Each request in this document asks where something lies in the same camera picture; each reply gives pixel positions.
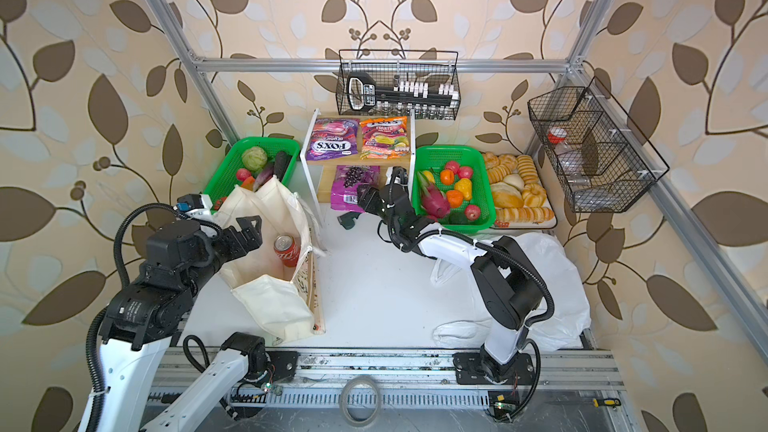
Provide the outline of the orange fruit candy bag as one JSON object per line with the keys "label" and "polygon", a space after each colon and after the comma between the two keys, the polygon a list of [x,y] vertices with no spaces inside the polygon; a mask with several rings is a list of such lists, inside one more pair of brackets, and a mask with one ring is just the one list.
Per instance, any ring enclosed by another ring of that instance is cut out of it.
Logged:
{"label": "orange fruit candy bag", "polygon": [[389,160],[410,153],[408,118],[380,117],[360,122],[362,159]]}

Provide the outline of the cream canvas tote bag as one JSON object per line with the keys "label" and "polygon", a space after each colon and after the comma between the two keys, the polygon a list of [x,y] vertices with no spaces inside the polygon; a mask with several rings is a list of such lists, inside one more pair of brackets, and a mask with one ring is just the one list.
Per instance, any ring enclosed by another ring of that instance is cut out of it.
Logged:
{"label": "cream canvas tote bag", "polygon": [[[218,211],[215,223],[234,226],[241,217],[261,218],[263,244],[223,266],[219,275],[255,323],[279,342],[326,332],[316,279],[316,259],[326,251],[316,237],[317,220],[298,194],[272,178],[258,191],[237,186]],[[299,246],[298,262],[287,266],[275,241],[288,236]]]}

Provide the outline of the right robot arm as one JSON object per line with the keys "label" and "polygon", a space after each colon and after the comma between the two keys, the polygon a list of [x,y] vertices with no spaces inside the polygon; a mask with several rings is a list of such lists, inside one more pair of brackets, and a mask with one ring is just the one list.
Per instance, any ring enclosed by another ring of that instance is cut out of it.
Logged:
{"label": "right robot arm", "polygon": [[493,420],[515,421],[531,402],[541,376],[541,350],[529,336],[530,329],[555,312],[551,292],[516,239],[502,236],[483,242],[417,214],[402,167],[393,169],[390,182],[381,189],[361,186],[358,205],[381,219],[399,251],[441,259],[470,272],[491,325],[478,353],[454,357],[457,377],[476,377],[494,385],[527,384],[525,396],[490,405]]}

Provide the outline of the red cola can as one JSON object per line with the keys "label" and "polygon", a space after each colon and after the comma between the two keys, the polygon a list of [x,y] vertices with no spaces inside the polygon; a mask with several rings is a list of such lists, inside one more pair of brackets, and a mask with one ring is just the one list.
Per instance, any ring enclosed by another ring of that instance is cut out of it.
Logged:
{"label": "red cola can", "polygon": [[300,243],[291,235],[279,235],[273,243],[273,250],[284,267],[295,268],[300,257]]}

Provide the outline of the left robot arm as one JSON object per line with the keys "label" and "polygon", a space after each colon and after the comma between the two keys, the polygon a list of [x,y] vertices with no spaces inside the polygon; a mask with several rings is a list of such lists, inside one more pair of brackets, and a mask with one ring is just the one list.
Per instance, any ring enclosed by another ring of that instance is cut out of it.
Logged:
{"label": "left robot arm", "polygon": [[297,352],[268,351],[264,338],[235,332],[174,402],[143,422],[158,367],[203,286],[223,265],[263,244],[261,216],[240,216],[235,225],[223,228],[192,216],[205,206],[198,194],[182,196],[174,206],[156,206],[175,219],[147,240],[135,280],[127,275],[121,251],[113,251],[122,287],[87,333],[92,391],[80,430],[194,431],[216,406],[234,410],[228,398],[237,384],[267,392],[295,376]]}

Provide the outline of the purple grape candy bag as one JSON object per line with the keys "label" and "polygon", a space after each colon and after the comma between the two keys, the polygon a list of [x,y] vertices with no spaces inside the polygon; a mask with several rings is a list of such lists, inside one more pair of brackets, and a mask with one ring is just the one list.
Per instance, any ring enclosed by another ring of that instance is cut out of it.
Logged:
{"label": "purple grape candy bag", "polygon": [[363,186],[377,185],[380,173],[380,166],[337,166],[331,186],[331,209],[362,213],[363,209],[358,205],[358,190]]}

